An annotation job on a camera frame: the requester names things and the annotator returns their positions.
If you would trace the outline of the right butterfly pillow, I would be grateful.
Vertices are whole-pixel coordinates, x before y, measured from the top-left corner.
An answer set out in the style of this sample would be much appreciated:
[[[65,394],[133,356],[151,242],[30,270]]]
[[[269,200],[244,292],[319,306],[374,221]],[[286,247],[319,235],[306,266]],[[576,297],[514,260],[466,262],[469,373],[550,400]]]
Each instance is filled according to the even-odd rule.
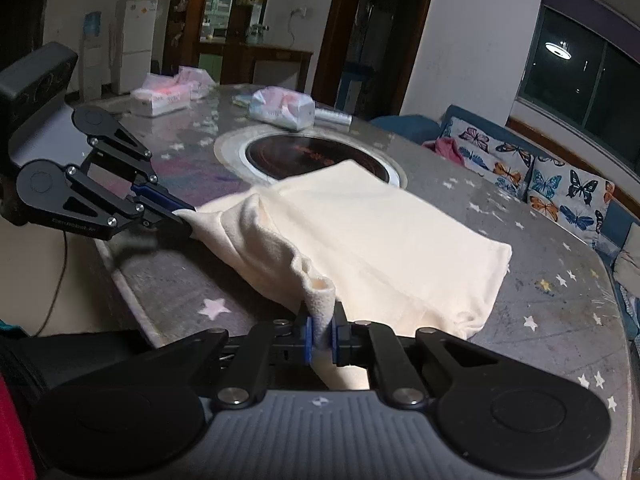
[[[615,184],[552,157],[535,159],[526,193],[529,206],[594,247]]]

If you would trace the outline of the butterfly pillow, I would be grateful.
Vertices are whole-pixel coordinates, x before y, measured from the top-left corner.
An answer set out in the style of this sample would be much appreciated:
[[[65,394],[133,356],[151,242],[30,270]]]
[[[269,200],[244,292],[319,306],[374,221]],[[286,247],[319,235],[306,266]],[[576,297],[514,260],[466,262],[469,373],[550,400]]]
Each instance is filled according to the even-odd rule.
[[[456,141],[466,169],[476,172],[512,196],[524,196],[527,176],[534,163],[532,153],[499,141],[480,127],[455,117],[450,119],[445,132]]]
[[[529,206],[594,247],[615,184],[552,157],[535,159],[526,193]]]

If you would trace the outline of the white tissue box front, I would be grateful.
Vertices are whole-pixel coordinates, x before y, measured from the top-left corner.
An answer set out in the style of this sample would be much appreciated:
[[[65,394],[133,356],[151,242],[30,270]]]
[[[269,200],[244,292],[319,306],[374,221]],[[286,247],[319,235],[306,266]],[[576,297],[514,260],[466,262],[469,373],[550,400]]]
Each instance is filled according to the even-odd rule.
[[[191,102],[190,84],[179,84],[175,77],[148,73],[140,88],[130,93],[131,114],[155,118],[183,110]]]

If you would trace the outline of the pink tissue pack rear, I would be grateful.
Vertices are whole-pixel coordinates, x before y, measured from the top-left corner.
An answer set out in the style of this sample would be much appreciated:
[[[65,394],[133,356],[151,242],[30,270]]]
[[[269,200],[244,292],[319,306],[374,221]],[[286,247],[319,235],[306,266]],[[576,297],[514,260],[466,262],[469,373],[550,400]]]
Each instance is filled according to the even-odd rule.
[[[178,84],[189,88],[192,101],[206,98],[209,92],[218,86],[207,70],[191,66],[179,67],[177,81]]]

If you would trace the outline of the pink white tissue pack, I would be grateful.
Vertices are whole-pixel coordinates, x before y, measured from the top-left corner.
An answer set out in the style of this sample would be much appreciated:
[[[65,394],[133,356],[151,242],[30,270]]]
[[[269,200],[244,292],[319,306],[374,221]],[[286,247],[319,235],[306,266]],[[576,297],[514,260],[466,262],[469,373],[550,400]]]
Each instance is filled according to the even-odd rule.
[[[252,95],[248,117],[286,130],[300,131],[314,124],[315,110],[314,100],[305,93],[270,86]]]

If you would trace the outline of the cream garment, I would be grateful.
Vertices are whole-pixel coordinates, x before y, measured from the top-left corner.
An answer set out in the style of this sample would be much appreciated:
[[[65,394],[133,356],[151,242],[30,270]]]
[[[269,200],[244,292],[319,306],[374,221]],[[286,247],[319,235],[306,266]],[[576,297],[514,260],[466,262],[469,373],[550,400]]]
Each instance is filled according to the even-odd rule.
[[[194,236],[269,300],[314,321],[312,368],[334,390],[369,385],[337,366],[330,322],[352,320],[411,336],[434,327],[466,339],[485,325],[512,249],[395,188],[356,162],[224,196],[181,211]]]

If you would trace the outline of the dark green framed window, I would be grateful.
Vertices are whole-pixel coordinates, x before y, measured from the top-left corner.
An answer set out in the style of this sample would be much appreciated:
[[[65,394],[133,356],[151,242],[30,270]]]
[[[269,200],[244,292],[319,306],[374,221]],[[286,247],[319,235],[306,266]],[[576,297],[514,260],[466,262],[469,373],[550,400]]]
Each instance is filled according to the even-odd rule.
[[[639,167],[639,62],[546,6],[520,96]]]

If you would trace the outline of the grey plain cushion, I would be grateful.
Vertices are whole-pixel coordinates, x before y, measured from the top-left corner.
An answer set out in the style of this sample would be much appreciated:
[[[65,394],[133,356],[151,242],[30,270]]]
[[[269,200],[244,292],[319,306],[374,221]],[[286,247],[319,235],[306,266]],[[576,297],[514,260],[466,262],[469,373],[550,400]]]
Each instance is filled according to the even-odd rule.
[[[614,263],[614,278],[627,292],[640,297],[640,228],[633,223]]]

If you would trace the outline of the white refrigerator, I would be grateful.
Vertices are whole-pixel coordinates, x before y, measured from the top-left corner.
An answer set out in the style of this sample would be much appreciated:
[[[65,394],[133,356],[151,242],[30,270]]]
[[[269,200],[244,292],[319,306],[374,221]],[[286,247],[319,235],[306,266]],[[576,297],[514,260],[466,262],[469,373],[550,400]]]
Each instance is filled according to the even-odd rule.
[[[140,88],[152,62],[158,0],[119,0],[115,11],[112,88],[126,94]]]

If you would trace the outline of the small colourful tissue packet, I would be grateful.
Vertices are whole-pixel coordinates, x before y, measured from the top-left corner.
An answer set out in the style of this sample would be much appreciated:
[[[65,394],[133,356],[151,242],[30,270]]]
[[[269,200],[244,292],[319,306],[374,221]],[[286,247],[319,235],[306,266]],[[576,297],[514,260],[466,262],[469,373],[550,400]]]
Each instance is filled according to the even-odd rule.
[[[236,96],[232,96],[232,103],[236,106],[249,108],[250,103],[253,101],[253,95],[250,94],[237,94]]]

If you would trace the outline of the silver roll on table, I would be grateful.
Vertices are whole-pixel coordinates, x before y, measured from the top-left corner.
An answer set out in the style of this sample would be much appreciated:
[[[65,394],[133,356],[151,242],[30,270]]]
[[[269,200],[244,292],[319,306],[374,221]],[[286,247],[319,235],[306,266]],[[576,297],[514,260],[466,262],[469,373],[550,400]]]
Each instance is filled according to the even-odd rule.
[[[352,116],[340,110],[329,110],[328,108],[317,107],[314,110],[314,120],[316,122],[327,122],[332,125],[349,127],[352,124]]]

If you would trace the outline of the dark wooden side table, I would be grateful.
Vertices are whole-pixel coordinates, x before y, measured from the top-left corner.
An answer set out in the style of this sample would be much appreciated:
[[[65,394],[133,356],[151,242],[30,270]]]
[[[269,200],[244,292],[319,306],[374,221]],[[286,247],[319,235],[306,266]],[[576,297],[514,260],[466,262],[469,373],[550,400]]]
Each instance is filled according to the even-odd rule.
[[[221,58],[220,84],[278,86],[305,92],[312,53],[269,44],[246,44],[225,39],[201,41],[198,54]]]

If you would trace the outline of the blue corner sofa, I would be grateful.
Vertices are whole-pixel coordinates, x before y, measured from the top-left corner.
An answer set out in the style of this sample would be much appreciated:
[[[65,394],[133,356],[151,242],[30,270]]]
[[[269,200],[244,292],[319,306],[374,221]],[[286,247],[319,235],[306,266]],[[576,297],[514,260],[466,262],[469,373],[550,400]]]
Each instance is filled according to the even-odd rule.
[[[639,217],[617,199],[614,182],[457,105],[441,122],[408,115],[372,124],[475,172],[592,247],[613,274],[627,338],[638,344]]]

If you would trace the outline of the pink cloth on sofa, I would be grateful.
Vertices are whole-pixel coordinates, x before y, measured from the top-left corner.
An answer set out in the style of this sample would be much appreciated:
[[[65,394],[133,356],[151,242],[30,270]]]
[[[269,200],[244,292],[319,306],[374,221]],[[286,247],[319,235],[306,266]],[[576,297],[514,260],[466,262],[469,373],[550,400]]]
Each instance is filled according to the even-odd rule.
[[[443,159],[449,160],[458,166],[464,166],[464,157],[461,155],[456,141],[449,136],[442,136],[433,141],[425,141],[422,146]]]

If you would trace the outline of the left butterfly pillow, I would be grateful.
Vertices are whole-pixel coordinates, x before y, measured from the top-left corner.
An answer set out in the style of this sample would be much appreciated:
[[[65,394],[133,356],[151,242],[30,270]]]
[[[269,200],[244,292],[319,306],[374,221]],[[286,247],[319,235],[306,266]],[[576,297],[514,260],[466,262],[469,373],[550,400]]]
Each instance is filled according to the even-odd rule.
[[[524,196],[527,176],[534,163],[532,153],[499,141],[480,127],[455,117],[450,119],[445,132],[456,141],[466,169],[476,172],[512,196]]]

